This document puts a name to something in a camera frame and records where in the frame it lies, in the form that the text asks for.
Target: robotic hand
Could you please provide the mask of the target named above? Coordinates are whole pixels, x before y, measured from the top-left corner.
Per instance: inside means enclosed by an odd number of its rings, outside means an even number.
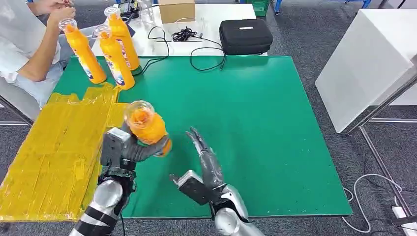
[[[246,206],[237,189],[226,184],[213,150],[196,129],[186,132],[198,155],[203,179],[193,170],[182,177],[170,175],[178,189],[200,205],[209,203],[217,231],[226,236],[264,236],[249,222]]]
[[[90,205],[70,236],[106,236],[113,231],[129,195],[135,191],[136,163],[145,161],[165,146],[168,136],[151,146],[137,144],[137,138],[124,123],[103,137],[100,163],[103,166],[98,187]]]

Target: orange bottle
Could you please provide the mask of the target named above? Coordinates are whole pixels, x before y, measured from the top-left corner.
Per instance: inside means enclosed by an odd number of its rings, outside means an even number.
[[[78,30],[77,22],[74,19],[63,19],[59,23],[59,28],[64,31],[68,44],[90,81],[95,84],[104,82],[107,75],[98,63],[94,53],[92,53],[87,37]]]
[[[109,25],[115,40],[120,44],[123,56],[130,70],[139,67],[139,58],[133,47],[132,37],[130,36],[127,25],[120,17],[120,9],[115,6],[107,7],[104,14],[109,19]]]
[[[120,44],[112,36],[110,27],[107,25],[99,25],[94,29],[94,34],[100,39],[101,50],[117,86],[122,90],[128,90],[133,87],[135,85],[135,79],[129,67],[127,67]]]
[[[148,102],[141,100],[129,104],[124,112],[124,120],[142,144],[156,144],[165,135],[168,135],[164,120]],[[164,157],[171,148],[172,141],[169,139],[164,148],[154,156]]]

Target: yellow foam pad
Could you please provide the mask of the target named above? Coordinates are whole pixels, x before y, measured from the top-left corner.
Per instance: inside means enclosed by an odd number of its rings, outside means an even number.
[[[0,185],[1,221],[78,220],[97,186],[103,133],[123,122],[118,94],[104,83],[82,101],[51,95]]]

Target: black zippered case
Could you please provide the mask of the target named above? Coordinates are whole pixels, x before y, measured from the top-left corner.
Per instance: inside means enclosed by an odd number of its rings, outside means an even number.
[[[262,54],[272,44],[272,33],[261,19],[222,21],[219,31],[226,55]]]

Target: green mat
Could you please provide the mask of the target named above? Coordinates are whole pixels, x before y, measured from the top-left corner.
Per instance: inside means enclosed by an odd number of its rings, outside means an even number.
[[[221,59],[193,58],[199,67]],[[99,61],[114,84],[104,58]],[[222,71],[210,72],[193,69],[189,57],[169,57],[135,79],[119,102],[150,102],[166,122],[173,149],[165,158],[137,165],[138,190],[124,217],[210,216],[208,206],[194,203],[169,180],[169,174],[201,172],[184,133],[190,126],[211,145],[250,216],[352,214],[290,57],[227,57]],[[94,85],[72,58],[55,92],[82,98],[88,86]]]

